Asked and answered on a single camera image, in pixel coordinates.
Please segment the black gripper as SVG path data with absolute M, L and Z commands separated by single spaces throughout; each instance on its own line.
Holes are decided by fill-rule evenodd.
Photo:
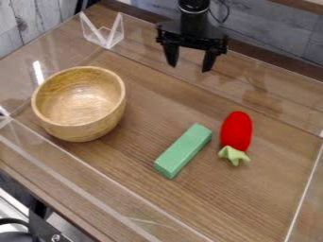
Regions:
M 209 15 L 210 9 L 197 13 L 182 10 L 175 20 L 155 25 L 157 42 L 165 48 L 170 66 L 177 67 L 181 47 L 207 51 L 202 72 L 213 69 L 218 51 L 221 54 L 227 53 L 229 35 L 213 24 Z

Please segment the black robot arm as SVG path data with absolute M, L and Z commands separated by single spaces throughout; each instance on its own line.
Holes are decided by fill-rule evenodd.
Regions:
M 170 66 L 177 67 L 179 47 L 205 51 L 202 72 L 209 72 L 218 56 L 227 53 L 229 35 L 209 19 L 211 0 L 178 0 L 181 18 L 155 25 L 155 41 L 163 46 Z

